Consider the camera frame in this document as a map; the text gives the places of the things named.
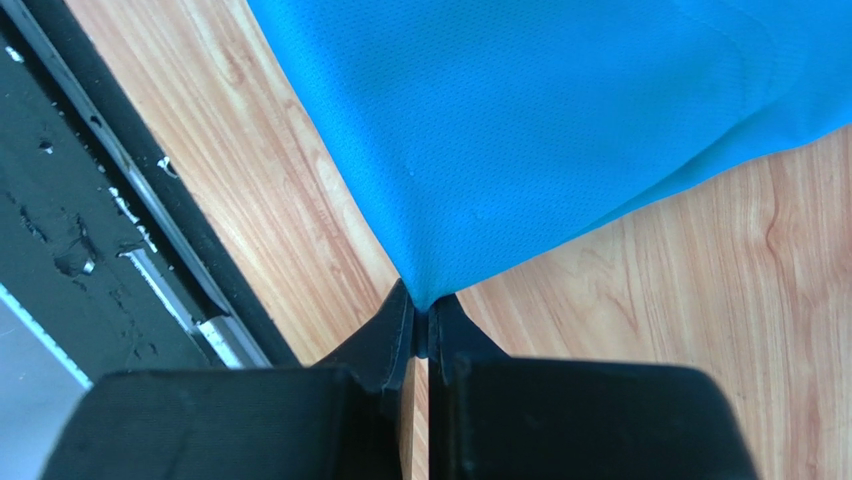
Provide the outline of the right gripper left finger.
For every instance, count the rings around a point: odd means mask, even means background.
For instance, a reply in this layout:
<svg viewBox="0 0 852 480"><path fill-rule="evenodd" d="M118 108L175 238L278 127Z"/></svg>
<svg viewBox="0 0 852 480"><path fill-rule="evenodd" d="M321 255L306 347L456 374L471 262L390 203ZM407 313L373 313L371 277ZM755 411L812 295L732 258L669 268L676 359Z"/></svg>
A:
<svg viewBox="0 0 852 480"><path fill-rule="evenodd" d="M310 367L108 375L77 405L42 477L406 479L414 314L396 283Z"/></svg>

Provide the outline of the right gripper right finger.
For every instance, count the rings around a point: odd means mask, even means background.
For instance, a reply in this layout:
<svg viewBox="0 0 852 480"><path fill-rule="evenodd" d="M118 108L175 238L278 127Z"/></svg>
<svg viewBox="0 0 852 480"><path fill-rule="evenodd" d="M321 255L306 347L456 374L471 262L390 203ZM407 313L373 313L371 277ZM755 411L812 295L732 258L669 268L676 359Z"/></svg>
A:
<svg viewBox="0 0 852 480"><path fill-rule="evenodd" d="M676 365L513 357L453 296L428 312L434 479L754 479L731 406Z"/></svg>

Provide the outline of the teal t shirt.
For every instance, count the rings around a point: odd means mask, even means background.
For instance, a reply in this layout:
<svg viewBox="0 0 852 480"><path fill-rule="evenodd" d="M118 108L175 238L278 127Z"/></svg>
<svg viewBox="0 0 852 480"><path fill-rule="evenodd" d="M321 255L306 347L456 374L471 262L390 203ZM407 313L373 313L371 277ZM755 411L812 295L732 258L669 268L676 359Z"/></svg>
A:
<svg viewBox="0 0 852 480"><path fill-rule="evenodd" d="M414 304L851 121L847 1L254 1Z"/></svg>

